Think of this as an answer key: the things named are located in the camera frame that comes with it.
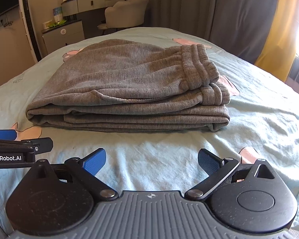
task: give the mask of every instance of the gray ribbed cover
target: gray ribbed cover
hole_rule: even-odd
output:
[[[218,223],[201,202],[179,191],[124,191],[121,198],[98,205],[83,224],[45,239],[294,239],[287,231],[246,235]],[[9,239],[35,239],[18,231]]]

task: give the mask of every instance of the folded gray sweatpants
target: folded gray sweatpants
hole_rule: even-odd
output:
[[[218,78],[203,45],[106,40],[66,61],[26,115],[35,124],[94,131],[216,131],[230,120]]]

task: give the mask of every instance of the yellow curtain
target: yellow curtain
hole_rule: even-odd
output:
[[[299,0],[278,0],[271,29],[255,65],[285,82],[296,55]]]

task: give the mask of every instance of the green item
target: green item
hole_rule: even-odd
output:
[[[55,26],[59,26],[59,25],[62,25],[62,24],[64,24],[64,23],[66,23],[66,20],[61,20],[61,21],[59,21],[59,22],[57,22],[57,23],[52,23],[52,24],[50,24],[48,27],[49,27],[49,28],[53,28],[53,27],[55,27]]]

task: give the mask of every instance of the cartoon print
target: cartoon print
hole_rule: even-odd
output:
[[[40,126],[32,126],[23,131],[18,131],[18,123],[15,123],[11,129],[17,132],[16,141],[26,140],[26,139],[36,139],[42,134],[42,128]]]
[[[220,75],[218,81],[226,86],[231,96],[238,96],[240,94],[235,85],[227,78],[227,76]]]
[[[72,50],[69,51],[67,53],[65,53],[62,57],[63,57],[63,62],[65,62],[66,60],[68,60],[69,58],[71,58],[72,56],[76,55],[78,52],[80,52],[83,48],[81,48],[80,50]]]
[[[173,38],[173,41],[177,42],[178,44],[181,44],[181,45],[198,45],[198,44],[201,44],[201,43],[198,43],[198,42],[194,42],[194,41],[190,41],[188,39],[184,39],[184,38]],[[212,48],[210,45],[206,45],[206,44],[203,44],[205,48]]]
[[[259,158],[262,158],[255,148],[244,147],[239,154],[241,155],[242,164],[254,164]]]

